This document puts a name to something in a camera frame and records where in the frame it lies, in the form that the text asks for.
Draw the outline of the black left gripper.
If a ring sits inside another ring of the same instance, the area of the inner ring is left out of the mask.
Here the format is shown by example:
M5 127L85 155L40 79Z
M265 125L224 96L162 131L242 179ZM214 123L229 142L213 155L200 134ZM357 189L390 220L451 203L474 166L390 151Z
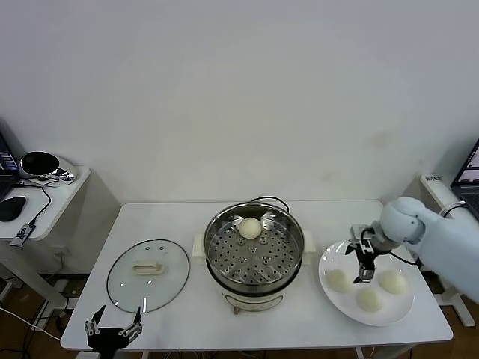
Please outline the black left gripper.
M88 346L93 352L99 354L114 354L119 349L129 345L127 337L137 337L142 332L141 308L138 307L132 324L121 330L120 328L100 328L98 324L103 316L106 306L103 305L85 322Z

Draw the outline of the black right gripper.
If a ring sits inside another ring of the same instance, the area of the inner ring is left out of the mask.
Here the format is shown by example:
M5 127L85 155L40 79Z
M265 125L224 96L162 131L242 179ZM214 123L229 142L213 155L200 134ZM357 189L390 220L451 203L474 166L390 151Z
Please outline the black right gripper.
M349 255L355 253L359 262L359 275L354 279L353 283L370 283L374 276L374 265L376 258L382 254L372 246L369 239L356 239L355 244L349 243L344 254Z

